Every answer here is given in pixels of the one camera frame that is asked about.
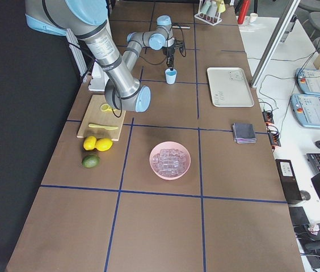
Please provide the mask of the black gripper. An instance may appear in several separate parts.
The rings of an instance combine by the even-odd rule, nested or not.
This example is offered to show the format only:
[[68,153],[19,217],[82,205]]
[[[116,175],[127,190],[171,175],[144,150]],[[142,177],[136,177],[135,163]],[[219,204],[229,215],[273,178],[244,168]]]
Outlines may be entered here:
[[162,47],[163,54],[167,57],[167,68],[170,70],[174,69],[174,54],[177,49],[182,57],[186,57],[186,44],[184,40],[167,40]]

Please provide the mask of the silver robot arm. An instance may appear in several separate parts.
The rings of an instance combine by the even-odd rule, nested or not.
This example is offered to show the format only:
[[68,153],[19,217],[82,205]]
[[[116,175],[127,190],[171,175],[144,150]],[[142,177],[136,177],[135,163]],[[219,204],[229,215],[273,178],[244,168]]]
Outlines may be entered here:
[[122,111],[144,112],[150,105],[150,88],[131,74],[144,47],[162,50],[170,70],[174,68],[175,50],[186,55],[185,42],[174,37],[167,15],[158,17],[154,31],[129,34],[127,48],[120,53],[107,31],[105,1],[26,1],[26,19],[28,26],[39,32],[64,36],[71,30],[84,41],[110,79],[104,91],[107,103]]

